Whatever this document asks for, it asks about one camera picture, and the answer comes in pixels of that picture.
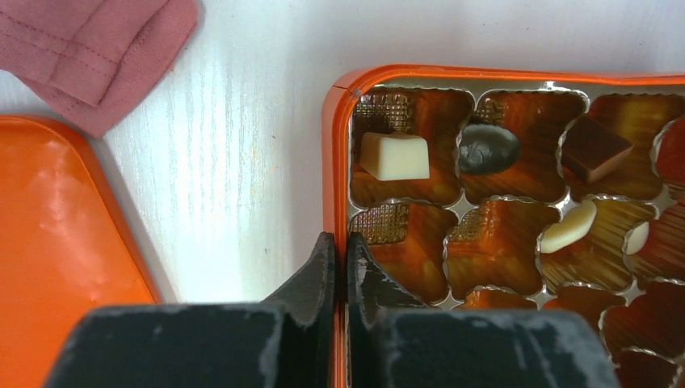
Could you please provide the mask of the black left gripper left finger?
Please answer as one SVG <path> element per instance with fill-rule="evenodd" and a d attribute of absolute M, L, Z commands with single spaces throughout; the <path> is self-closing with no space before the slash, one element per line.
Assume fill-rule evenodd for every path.
<path fill-rule="evenodd" d="M 327 387 L 334 237 L 261 302 L 108 306 L 71 331 L 48 387 Z"/>

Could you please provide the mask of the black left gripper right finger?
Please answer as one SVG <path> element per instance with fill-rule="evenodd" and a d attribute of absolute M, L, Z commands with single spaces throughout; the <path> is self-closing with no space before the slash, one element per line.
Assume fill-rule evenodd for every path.
<path fill-rule="evenodd" d="M 442 310 L 347 240 L 352 387 L 616 387 L 598 336 L 563 310 Z"/>

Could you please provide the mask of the dark oval chocolate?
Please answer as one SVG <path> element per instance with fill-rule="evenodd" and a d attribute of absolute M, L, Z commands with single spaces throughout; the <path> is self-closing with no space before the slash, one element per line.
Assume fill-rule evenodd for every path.
<path fill-rule="evenodd" d="M 461 132 L 458 166 L 466 175 L 501 173 L 517 162 L 520 150 L 520 140 L 508 129 L 469 124 Z"/>

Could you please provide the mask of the white oval chocolate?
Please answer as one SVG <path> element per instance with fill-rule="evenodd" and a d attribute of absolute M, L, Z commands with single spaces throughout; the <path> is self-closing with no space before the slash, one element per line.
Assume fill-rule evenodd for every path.
<path fill-rule="evenodd" d="M 540 252 L 551 254 L 585 237 L 593 225 L 597 207 L 592 200 L 584 200 L 571 209 L 564 218 L 552 224 L 540 240 Z"/>

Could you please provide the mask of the orange chocolate box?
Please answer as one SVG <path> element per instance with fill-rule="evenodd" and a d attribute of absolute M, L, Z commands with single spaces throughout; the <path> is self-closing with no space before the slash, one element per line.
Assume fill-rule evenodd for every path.
<path fill-rule="evenodd" d="M 583 183 L 561 164 L 583 115 L 633 144 L 611 174 Z M 521 142 L 492 175 L 458 166 L 461 132 L 492 124 Z M 349 384 L 347 240 L 361 234 L 380 267 L 442 310 L 563 310 L 584 319 L 616 387 L 684 384 L 684 77 L 573 74 L 437 65 L 356 70 L 322 113 L 324 227 L 340 254 L 334 385 Z M 379 181 L 359 165 L 365 133 L 427 141 L 429 179 Z M 542 234 L 584 200 L 589 233 L 551 254 Z M 625 254 L 631 230 L 649 237 Z"/>

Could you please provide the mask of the white leaf chocolate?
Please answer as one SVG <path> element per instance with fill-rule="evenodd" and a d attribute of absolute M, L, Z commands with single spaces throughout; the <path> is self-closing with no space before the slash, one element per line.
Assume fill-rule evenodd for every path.
<path fill-rule="evenodd" d="M 633 228 L 626 239 L 625 254 L 634 255 L 639 252 L 646 244 L 649 237 L 649 223 L 642 222 Z"/>

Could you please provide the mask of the brown square chocolate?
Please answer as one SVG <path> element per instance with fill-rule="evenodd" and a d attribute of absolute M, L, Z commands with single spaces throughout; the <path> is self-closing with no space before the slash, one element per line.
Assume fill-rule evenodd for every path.
<path fill-rule="evenodd" d="M 630 141 L 583 115 L 565 133 L 561 164 L 583 183 L 594 183 L 615 171 L 632 148 Z"/>

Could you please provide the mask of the orange box lid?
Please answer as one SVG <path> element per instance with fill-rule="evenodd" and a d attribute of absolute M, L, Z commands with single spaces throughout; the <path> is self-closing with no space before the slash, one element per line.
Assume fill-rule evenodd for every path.
<path fill-rule="evenodd" d="M 88 311 L 161 295 L 87 139 L 1 119 L 1 384 L 38 387 Z"/>

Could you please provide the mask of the pink cloth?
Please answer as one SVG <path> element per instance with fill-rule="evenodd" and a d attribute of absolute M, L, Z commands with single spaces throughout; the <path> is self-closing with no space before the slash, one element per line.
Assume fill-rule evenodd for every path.
<path fill-rule="evenodd" d="M 196 1 L 3 1 L 1 68 L 102 137 L 172 69 L 199 23 Z"/>

